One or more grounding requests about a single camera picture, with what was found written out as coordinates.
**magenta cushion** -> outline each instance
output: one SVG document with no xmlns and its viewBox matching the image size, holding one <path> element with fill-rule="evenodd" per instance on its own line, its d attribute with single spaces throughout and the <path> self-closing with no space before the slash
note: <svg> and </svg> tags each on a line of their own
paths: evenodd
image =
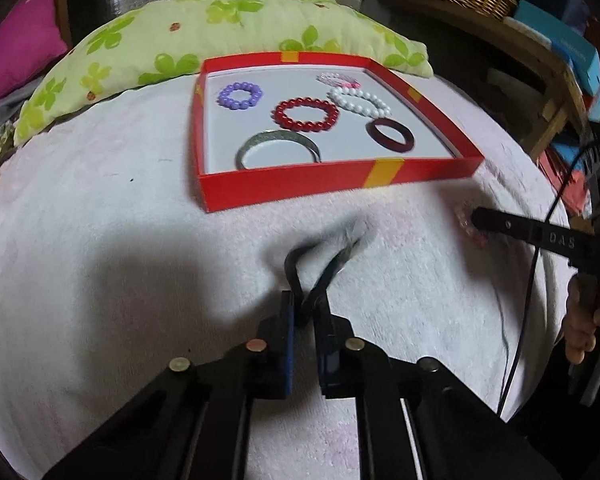
<svg viewBox="0 0 600 480">
<path fill-rule="evenodd" d="M 0 98 L 65 52 L 54 0 L 20 0 L 0 24 Z"/>
</svg>

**metal rivet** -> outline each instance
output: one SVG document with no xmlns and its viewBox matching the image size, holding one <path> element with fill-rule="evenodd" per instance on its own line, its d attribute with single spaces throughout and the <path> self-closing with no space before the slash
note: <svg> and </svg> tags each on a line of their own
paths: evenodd
<svg viewBox="0 0 600 480">
<path fill-rule="evenodd" d="M 250 339 L 245 346 L 249 352 L 262 352 L 267 347 L 267 342 L 264 339 Z"/>
<path fill-rule="evenodd" d="M 176 357 L 169 361 L 169 368 L 173 372 L 183 372 L 184 370 L 188 370 L 190 366 L 191 361 L 186 357 Z"/>
<path fill-rule="evenodd" d="M 418 359 L 418 366 L 427 372 L 435 372 L 440 369 L 440 361 L 433 357 L 421 357 Z"/>
<path fill-rule="evenodd" d="M 360 338 L 350 337 L 344 342 L 344 346 L 346 346 L 349 350 L 357 352 L 365 347 L 365 342 Z"/>
</svg>

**white plush fabric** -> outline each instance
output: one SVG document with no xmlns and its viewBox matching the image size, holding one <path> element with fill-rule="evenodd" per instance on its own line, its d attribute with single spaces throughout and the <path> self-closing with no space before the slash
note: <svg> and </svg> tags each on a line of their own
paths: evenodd
<svg viewBox="0 0 600 480">
<path fill-rule="evenodd" d="M 39 479 L 170 358 L 200 364 L 252 336 L 285 286 L 286 252 L 358 213 L 377 235 L 333 283 L 333 312 L 389 355 L 439 358 L 496 407 L 532 251 L 501 237 L 478 248 L 453 208 L 468 201 L 540 218 L 554 193 L 459 92 L 404 77 L 480 147 L 486 160 L 473 178 L 206 214 L 189 181 L 193 76 L 97 104 L 5 165 L 0 449 L 21 475 Z M 566 221 L 562 207 L 554 220 Z M 569 275 L 564 259 L 540 258 L 506 418 L 542 374 Z M 353 402 L 320 397 L 312 344 L 310 331 L 296 341 L 292 398 L 256 404 L 249 478 L 358 478 Z"/>
</svg>

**black cable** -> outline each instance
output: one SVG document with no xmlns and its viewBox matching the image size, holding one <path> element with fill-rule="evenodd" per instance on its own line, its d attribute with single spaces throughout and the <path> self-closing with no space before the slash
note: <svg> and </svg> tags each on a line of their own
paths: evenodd
<svg viewBox="0 0 600 480">
<path fill-rule="evenodd" d="M 573 170 L 575 170 L 578 162 L 582 158 L 582 156 L 587 153 L 587 151 L 595 146 L 597 142 L 594 140 L 593 142 L 589 142 L 585 144 L 576 157 L 573 159 L 567 173 L 562 181 L 562 185 L 560 186 L 560 190 L 558 194 L 555 196 L 554 202 L 551 204 L 549 208 L 549 212 L 546 214 L 544 218 L 545 223 L 549 223 L 551 220 L 551 216 L 554 214 L 555 208 L 558 207 L 558 203 L 564 194 L 564 190 L 567 189 L 567 185 L 569 184 L 569 180 L 571 175 L 573 174 Z M 502 410 L 504 409 L 504 403 L 507 401 L 507 395 L 509 394 L 509 389 L 511 387 L 511 383 L 513 381 L 513 376 L 516 373 L 516 368 L 518 367 L 518 361 L 520 361 L 520 354 L 522 353 L 522 342 L 525 337 L 525 329 L 526 329 L 526 319 L 529 315 L 529 310 L 531 306 L 531 293 L 534 290 L 534 279 L 536 276 L 536 265 L 538 264 L 538 256 L 540 254 L 540 248 L 536 246 L 536 250 L 534 251 L 534 256 L 531 259 L 531 270 L 529 272 L 529 279 L 526 282 L 526 295 L 525 295 L 525 309 L 522 314 L 522 326 L 520 327 L 520 336 L 518 337 L 518 346 L 516 348 L 516 354 L 513 357 L 513 362 L 511 364 L 511 370 L 509 371 L 509 377 L 507 377 L 507 382 L 502 391 L 502 395 L 500 396 L 500 402 L 498 403 L 498 416 L 502 416 Z"/>
</svg>

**teal box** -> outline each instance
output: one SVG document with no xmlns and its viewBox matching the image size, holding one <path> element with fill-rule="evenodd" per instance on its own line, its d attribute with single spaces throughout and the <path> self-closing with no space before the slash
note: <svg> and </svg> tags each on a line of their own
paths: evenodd
<svg viewBox="0 0 600 480">
<path fill-rule="evenodd" d="M 582 89 L 595 95 L 600 86 L 600 56 L 596 48 L 555 16 L 520 0 L 514 18 L 559 45 L 573 61 Z"/>
</svg>

